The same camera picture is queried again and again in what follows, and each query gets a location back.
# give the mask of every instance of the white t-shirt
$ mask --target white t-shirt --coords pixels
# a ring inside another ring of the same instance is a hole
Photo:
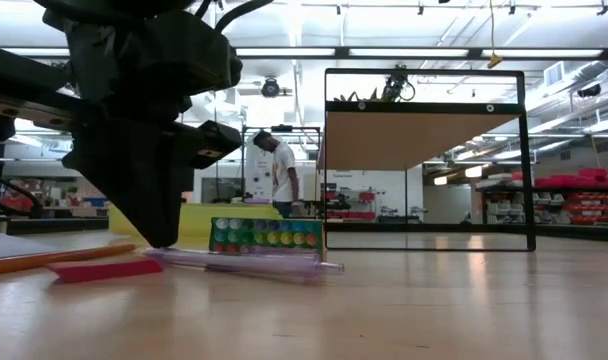
[[[288,177],[289,168],[295,168],[295,155],[287,144],[280,142],[273,152],[273,201],[296,200],[293,199],[291,179]]]

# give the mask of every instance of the black hair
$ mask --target black hair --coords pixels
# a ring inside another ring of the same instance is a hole
[[[259,146],[260,141],[262,141],[264,139],[268,139],[270,137],[271,137],[270,132],[260,130],[260,132],[258,132],[257,135],[255,135],[255,137],[253,138],[253,145]]]

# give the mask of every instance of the ceiling duct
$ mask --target ceiling duct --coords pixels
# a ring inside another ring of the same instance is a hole
[[[558,95],[576,92],[593,82],[604,81],[608,77],[608,62],[593,61],[588,64],[577,61],[560,61],[544,70],[544,79],[535,83],[527,92],[529,98],[538,99],[529,112],[535,114],[548,105]]]

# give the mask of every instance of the security camera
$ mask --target security camera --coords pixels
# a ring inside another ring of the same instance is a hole
[[[277,79],[267,78],[262,85],[262,96],[273,98],[280,94],[280,86],[277,84]]]

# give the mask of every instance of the orange pencil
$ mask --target orange pencil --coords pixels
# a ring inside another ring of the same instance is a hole
[[[126,254],[135,250],[133,244],[104,246],[93,249],[64,251],[57,253],[16,256],[0,259],[0,274],[28,270],[53,262],[84,261],[108,256]]]

